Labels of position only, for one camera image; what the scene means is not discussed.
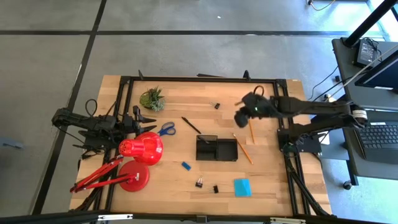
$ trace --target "keyboard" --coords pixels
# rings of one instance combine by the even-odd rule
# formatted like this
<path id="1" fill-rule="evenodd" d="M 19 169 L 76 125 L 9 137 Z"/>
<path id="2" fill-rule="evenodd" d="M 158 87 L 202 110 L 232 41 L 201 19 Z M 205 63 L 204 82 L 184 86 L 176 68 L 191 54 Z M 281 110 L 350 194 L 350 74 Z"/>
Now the keyboard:
<path id="1" fill-rule="evenodd" d="M 356 135 L 366 160 L 398 164 L 398 122 L 371 123 Z"/>

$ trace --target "concrete floor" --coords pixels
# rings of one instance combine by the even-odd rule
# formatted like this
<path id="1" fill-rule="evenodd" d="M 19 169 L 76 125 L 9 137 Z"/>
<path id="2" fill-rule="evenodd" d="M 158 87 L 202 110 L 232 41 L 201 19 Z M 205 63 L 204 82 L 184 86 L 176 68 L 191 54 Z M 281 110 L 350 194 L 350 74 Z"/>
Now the concrete floor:
<path id="1" fill-rule="evenodd" d="M 327 2 L 317 1 L 318 7 Z M 100 0 L 0 1 L 0 30 L 91 30 Z M 363 2 L 336 2 L 316 12 L 305 1 L 108 1 L 101 30 L 354 30 L 370 13 Z M 296 78 L 305 94 L 336 67 L 331 37 L 97 36 L 74 112 L 96 98 L 103 75 Z M 0 216 L 29 213 L 55 137 L 50 119 L 68 101 L 88 36 L 0 36 L 0 136 L 25 144 L 0 147 Z M 315 94 L 333 84 L 327 80 Z M 80 151 L 66 137 L 44 212 L 68 209 Z M 344 161 L 323 161 L 332 211 L 338 217 L 398 223 L 398 182 L 359 178 L 346 191 Z"/>

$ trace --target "succulent plant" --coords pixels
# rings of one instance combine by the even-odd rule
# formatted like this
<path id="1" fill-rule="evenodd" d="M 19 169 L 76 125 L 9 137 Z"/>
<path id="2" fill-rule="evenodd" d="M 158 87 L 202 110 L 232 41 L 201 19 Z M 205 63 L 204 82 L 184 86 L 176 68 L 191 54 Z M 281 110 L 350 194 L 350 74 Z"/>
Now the succulent plant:
<path id="1" fill-rule="evenodd" d="M 164 100 L 160 100 L 164 97 L 160 95 L 161 91 L 162 89 L 159 89 L 158 86 L 156 88 L 151 88 L 147 90 L 139 98 L 140 104 L 145 108 L 154 111 L 160 111 L 164 109 Z"/>

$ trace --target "yellow pencil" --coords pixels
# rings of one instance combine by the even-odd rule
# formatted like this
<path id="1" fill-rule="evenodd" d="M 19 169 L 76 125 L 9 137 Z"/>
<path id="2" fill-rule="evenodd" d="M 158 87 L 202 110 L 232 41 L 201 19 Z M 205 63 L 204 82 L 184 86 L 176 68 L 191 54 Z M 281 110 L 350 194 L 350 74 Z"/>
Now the yellow pencil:
<path id="1" fill-rule="evenodd" d="M 253 127 L 251 126 L 251 120 L 249 120 L 249 126 L 250 126 L 251 137 L 253 138 L 253 143 L 256 144 L 256 140 L 254 139 Z"/>
<path id="2" fill-rule="evenodd" d="M 235 135 L 234 133 L 232 133 L 232 134 L 234 135 L 234 137 L 235 137 L 236 141 L 238 142 L 238 144 L 241 146 L 241 148 L 242 148 L 244 154 L 245 154 L 246 157 L 249 159 L 250 163 L 251 163 L 252 165 L 254 165 L 254 163 L 253 163 L 253 161 L 251 160 L 251 158 L 250 158 L 248 152 L 246 152 L 246 150 L 243 148 L 242 144 L 239 142 L 239 140 L 238 140 L 238 138 L 236 137 L 236 135 Z"/>

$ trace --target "wooden tabletop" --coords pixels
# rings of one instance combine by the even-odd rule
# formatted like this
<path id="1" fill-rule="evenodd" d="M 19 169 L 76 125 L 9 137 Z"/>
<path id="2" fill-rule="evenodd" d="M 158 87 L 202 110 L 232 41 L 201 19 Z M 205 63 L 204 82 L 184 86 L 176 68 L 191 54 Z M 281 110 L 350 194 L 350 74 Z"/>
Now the wooden tabletop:
<path id="1" fill-rule="evenodd" d="M 97 114 L 105 114 L 116 99 L 120 76 L 106 75 L 103 78 L 98 95 Z M 287 80 L 289 96 L 304 100 L 302 83 L 299 80 Z M 279 151 L 276 130 L 278 120 L 254 119 L 254 144 L 249 126 L 239 128 L 233 116 L 239 109 L 234 103 L 254 87 L 262 85 L 264 96 L 274 94 L 271 84 L 256 83 L 205 83 L 205 82 L 155 82 L 135 81 L 132 91 L 129 113 L 132 106 L 138 105 L 141 114 L 154 118 L 157 125 L 153 132 L 169 121 L 175 123 L 174 136 L 162 136 L 164 154 L 159 163 L 149 167 L 150 179 L 147 186 L 138 192 L 127 192 L 116 185 L 111 206 L 112 212 L 126 213 L 169 213 L 169 214 L 207 214 L 207 215 L 278 215 L 292 214 L 289 188 L 283 155 Z M 165 96 L 165 109 L 154 112 L 139 104 L 139 97 L 150 88 L 159 86 Z M 220 103 L 218 110 L 210 102 Z M 236 162 L 196 161 L 197 133 L 181 116 L 186 117 L 203 134 L 217 135 L 219 138 L 234 138 L 239 141 L 251 156 L 252 165 L 238 146 Z M 300 115 L 295 123 L 309 123 L 309 117 Z M 305 183 L 317 202 L 327 212 L 331 212 L 329 199 L 323 180 L 319 161 L 311 154 L 301 153 Z M 132 158 L 125 157 L 124 163 Z M 192 169 L 187 171 L 181 166 L 188 163 Z M 90 175 L 102 163 L 101 156 L 94 156 L 80 165 L 77 180 Z M 203 176 L 203 188 L 195 187 L 195 182 Z M 252 197 L 235 197 L 234 179 L 250 180 Z M 219 193 L 215 194 L 213 186 Z M 299 210 L 302 212 L 301 196 L 296 186 Z M 73 194 L 70 208 L 79 206 L 90 191 Z M 103 207 L 105 196 L 101 200 Z"/>

